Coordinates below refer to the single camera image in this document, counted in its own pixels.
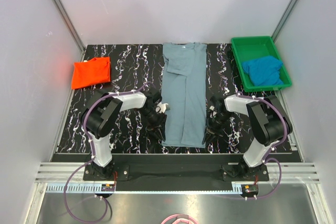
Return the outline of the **grey-blue t shirt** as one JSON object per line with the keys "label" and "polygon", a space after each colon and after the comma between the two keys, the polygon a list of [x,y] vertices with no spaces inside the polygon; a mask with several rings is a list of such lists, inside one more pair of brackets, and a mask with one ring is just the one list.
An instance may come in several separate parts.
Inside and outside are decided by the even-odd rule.
{"label": "grey-blue t shirt", "polygon": [[165,43],[162,102],[167,103],[165,146],[204,148],[207,45]]}

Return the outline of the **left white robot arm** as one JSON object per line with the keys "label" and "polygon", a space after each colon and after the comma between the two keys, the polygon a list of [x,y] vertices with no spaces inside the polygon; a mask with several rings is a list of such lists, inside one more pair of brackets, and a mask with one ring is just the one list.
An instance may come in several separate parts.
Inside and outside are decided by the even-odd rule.
{"label": "left white robot arm", "polygon": [[166,111],[169,109],[169,104],[162,103],[161,93],[155,88],[150,88],[149,91],[138,89],[122,93],[104,91],[96,93],[84,108],[80,118],[92,152],[86,174],[102,180],[116,177],[117,171],[114,170],[113,157],[109,150],[109,134],[120,112],[139,111],[145,119],[148,135],[163,143]]}

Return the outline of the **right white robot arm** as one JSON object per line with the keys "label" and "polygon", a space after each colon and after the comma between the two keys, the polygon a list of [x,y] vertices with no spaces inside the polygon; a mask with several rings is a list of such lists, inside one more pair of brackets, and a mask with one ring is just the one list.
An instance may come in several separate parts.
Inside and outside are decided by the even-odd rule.
{"label": "right white robot arm", "polygon": [[207,110],[203,138],[205,146],[209,146],[216,138],[224,137],[224,123],[234,113],[248,116],[254,139],[237,165],[222,167],[223,175],[230,179],[252,180],[270,161],[268,155],[292,132],[292,123],[274,95],[265,98],[249,97],[241,93],[225,98],[213,96]]}

